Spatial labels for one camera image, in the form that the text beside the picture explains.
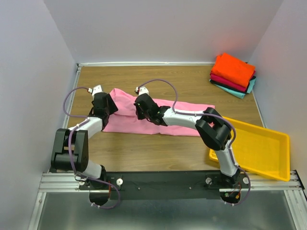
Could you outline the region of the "pink t shirt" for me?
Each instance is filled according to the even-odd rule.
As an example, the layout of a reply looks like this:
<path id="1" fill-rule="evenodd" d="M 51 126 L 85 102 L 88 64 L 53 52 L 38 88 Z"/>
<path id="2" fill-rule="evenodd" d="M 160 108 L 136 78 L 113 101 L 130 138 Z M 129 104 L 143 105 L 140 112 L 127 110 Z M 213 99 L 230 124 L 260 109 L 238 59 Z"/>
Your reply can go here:
<path id="1" fill-rule="evenodd" d="M 136 97 L 114 88 L 110 96 L 115 102 L 118 111 L 109 117 L 104 132 L 130 133 L 145 135 L 170 135 L 170 136 L 191 136 L 198 137 L 199 133 L 195 129 L 181 126 L 157 126 L 147 120 L 139 120 L 136 115 L 134 105 Z"/>

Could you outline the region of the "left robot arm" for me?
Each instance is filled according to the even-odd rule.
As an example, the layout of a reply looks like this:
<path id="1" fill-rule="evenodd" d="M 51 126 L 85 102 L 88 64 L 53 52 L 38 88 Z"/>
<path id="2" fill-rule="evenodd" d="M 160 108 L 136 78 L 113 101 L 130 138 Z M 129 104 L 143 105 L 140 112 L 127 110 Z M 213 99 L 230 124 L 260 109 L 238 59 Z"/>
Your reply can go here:
<path id="1" fill-rule="evenodd" d="M 95 189 L 106 184 L 105 167 L 89 160 L 89 139 L 103 131 L 109 117 L 118 111 L 111 95 L 99 92 L 94 95 L 92 109 L 85 120 L 71 128 L 56 131 L 51 155 L 51 167 L 56 170 L 73 171 L 76 176 L 90 179 Z"/>

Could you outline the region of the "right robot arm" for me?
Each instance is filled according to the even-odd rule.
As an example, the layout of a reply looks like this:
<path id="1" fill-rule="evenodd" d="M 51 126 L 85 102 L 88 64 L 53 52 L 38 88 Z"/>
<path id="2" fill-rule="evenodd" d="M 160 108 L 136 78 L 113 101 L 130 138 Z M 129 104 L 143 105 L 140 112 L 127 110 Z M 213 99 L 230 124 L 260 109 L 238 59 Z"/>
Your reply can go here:
<path id="1" fill-rule="evenodd" d="M 197 130 L 204 144 L 214 150 L 218 158 L 222 185 L 230 188 L 237 184 L 240 170 L 232 150 L 236 131 L 214 108 L 208 107 L 203 112 L 175 110 L 170 106 L 158 106 L 146 93 L 139 95 L 134 105 L 139 120 L 146 119 L 157 126 Z"/>

